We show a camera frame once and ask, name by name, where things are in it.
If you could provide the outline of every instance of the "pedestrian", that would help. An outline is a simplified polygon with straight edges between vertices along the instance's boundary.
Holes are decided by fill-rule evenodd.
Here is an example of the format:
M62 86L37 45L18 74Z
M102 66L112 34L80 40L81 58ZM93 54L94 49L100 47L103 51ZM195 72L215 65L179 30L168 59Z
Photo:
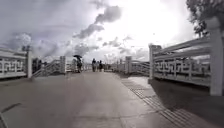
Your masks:
M96 71L96 60L95 60L95 58L93 58L93 61L92 61L92 69L93 69L93 72Z
M103 69L103 64L102 64L102 61L100 60L100 63L99 63L99 70L100 70L100 72L102 71L102 69Z
M100 65L100 62L97 61L97 62L96 62L96 67L97 67L97 70L98 70L98 71L100 70L99 65Z

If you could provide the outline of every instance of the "ground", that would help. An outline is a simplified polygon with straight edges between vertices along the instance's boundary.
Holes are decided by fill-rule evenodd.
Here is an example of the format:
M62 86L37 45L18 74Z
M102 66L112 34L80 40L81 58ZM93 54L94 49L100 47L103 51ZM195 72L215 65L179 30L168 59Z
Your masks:
M214 104L206 90L105 72L0 85L9 128L222 127L223 104Z

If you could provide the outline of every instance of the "umbrella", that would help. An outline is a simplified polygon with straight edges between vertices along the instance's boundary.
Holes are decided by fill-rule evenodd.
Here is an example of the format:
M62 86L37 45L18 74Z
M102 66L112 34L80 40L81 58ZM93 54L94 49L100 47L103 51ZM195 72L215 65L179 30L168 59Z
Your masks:
M80 56L80 55L74 55L73 57L82 58L82 56Z

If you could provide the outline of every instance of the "handrail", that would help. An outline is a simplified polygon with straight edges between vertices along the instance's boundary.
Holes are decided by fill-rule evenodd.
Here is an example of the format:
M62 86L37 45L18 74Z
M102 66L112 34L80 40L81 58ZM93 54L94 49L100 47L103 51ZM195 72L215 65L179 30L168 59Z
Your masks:
M199 39L195 39L195 40L191 40L191 41L187 41L185 43L181 43L181 44L177 44L168 48L164 48L158 52L155 52L154 54L161 54L161 53L166 53L166 52L171 52L171 51L175 51L178 49L183 49L183 48L187 48L187 47L193 47L193 46L197 46L197 45L201 45L201 44L208 44L209 42L209 37L203 37L203 38L199 38Z

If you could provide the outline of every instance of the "person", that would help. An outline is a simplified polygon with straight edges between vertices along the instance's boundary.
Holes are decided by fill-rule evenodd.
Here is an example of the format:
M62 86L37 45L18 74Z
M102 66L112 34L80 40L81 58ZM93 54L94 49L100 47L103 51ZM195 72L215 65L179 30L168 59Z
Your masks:
M93 72L95 72L95 70L96 70L96 60L95 60L95 58L93 58L93 61L92 61L92 69L93 69Z
M77 67L78 67L78 72L82 72L82 61L80 58L77 58Z
M97 62L96 62L96 67L97 67L97 70L98 70L98 71L100 70L100 69L99 69L99 65L100 65L100 62L97 61Z
M102 69L103 69L103 64L102 64L102 61L100 60L100 63L99 63L99 70L100 70L100 72L102 71Z

